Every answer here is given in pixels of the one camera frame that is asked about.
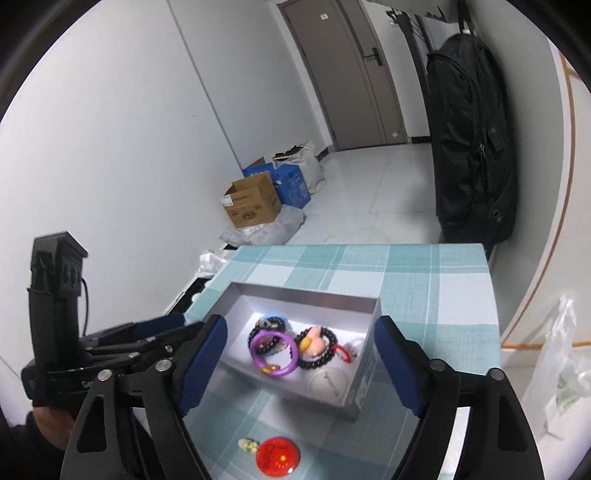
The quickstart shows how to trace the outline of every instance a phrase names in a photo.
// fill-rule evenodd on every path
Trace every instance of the label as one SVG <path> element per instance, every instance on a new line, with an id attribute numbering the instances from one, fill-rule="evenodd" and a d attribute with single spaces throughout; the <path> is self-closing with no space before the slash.
<path id="1" fill-rule="evenodd" d="M 222 205 L 224 205 L 224 207 L 231 207 L 232 205 L 234 205 L 231 195 L 226 195 L 220 198 L 220 202 L 222 202 Z"/>
<path id="2" fill-rule="evenodd" d="M 558 377 L 558 390 L 556 392 L 556 406 L 558 407 L 559 415 L 564 415 L 580 398 L 581 395 L 572 390 L 568 382 L 560 375 Z"/>
<path id="3" fill-rule="evenodd" d="M 365 366 L 365 372 L 363 372 L 363 377 L 361 378 L 357 395 L 355 395 L 355 403 L 357 404 L 358 408 L 361 408 L 361 405 L 363 405 L 363 401 L 365 400 L 365 396 L 367 395 L 369 389 L 369 384 L 371 383 L 371 379 L 374 377 L 377 358 L 378 351 L 374 345 L 369 353 L 368 364 Z"/>

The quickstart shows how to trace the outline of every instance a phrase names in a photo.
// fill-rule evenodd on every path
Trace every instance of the white wall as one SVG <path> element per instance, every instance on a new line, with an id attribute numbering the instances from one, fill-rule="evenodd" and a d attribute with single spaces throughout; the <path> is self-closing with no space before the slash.
<path id="1" fill-rule="evenodd" d="M 16 373 L 0 357 L 0 406 L 10 425 L 24 423 L 31 411 L 31 401 L 25 395 Z"/>
<path id="2" fill-rule="evenodd" d="M 556 249 L 530 305 L 508 338 L 509 343 L 543 343 L 544 320 L 562 294 L 574 300 L 577 330 L 574 342 L 591 343 L 591 93 L 577 77 L 570 78 L 574 105 L 574 168 L 564 223 Z"/>
<path id="3" fill-rule="evenodd" d="M 505 76 L 514 116 L 519 204 L 492 271 L 501 332 L 524 298 L 552 229 L 565 162 L 563 94 L 547 37 L 505 1 L 472 0 L 473 20 Z"/>
<path id="4" fill-rule="evenodd" d="M 35 236 L 67 229 L 89 251 L 90 332 L 158 316 L 221 244 L 240 176 L 165 0 L 98 3 L 0 123 L 0 355 L 17 372 L 33 355 Z"/>
<path id="5" fill-rule="evenodd" d="M 382 49 L 392 72 L 398 101 L 402 110 L 404 127 L 409 137 L 429 136 L 429 125 L 423 93 L 418 82 L 417 69 L 414 66 L 408 44 L 400 27 L 392 25 L 386 12 L 390 7 L 362 1 L 369 14 L 382 44 Z"/>
<path id="6" fill-rule="evenodd" d="M 269 5 L 262 0 L 171 0 L 239 163 L 322 140 Z"/>

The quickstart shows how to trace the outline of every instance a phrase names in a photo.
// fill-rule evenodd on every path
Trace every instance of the open box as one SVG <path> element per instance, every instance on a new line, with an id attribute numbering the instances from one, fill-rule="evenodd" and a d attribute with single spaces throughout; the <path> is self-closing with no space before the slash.
<path id="1" fill-rule="evenodd" d="M 355 419 L 359 415 L 374 374 L 374 321 L 381 315 L 379 299 L 353 297 L 310 290 L 231 283 L 206 318 L 219 314 L 228 324 L 228 342 L 220 361 L 244 374 L 259 386 L 314 408 L 331 410 Z M 358 344 L 357 358 L 346 363 L 335 356 L 325 367 L 272 378 L 253 363 L 248 335 L 264 316 L 280 315 L 296 335 L 315 325 L 332 330 L 340 345 Z M 287 365 L 290 350 L 265 357 L 267 362 Z"/>

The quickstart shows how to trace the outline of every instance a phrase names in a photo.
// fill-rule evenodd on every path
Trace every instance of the blue cardboard box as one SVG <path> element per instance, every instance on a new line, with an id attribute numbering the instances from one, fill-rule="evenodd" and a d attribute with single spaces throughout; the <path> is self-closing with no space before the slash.
<path id="1" fill-rule="evenodd" d="M 304 176 L 297 165 L 282 165 L 275 168 L 273 163 L 253 165 L 242 170 L 245 177 L 251 177 L 258 173 L 269 172 L 273 180 L 273 186 L 283 205 L 303 208 L 310 201 L 310 192 L 304 181 Z"/>
<path id="2" fill-rule="evenodd" d="M 310 192 L 297 165 L 282 165 L 271 172 L 275 191 L 283 205 L 304 208 L 310 201 Z"/>

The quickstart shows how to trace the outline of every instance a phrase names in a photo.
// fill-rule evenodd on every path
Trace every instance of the hand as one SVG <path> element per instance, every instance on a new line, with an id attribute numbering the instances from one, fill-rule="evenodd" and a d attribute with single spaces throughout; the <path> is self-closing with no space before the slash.
<path id="1" fill-rule="evenodd" d="M 74 428 L 72 416 L 59 408 L 36 407 L 33 408 L 33 417 L 43 438 L 65 452 Z"/>

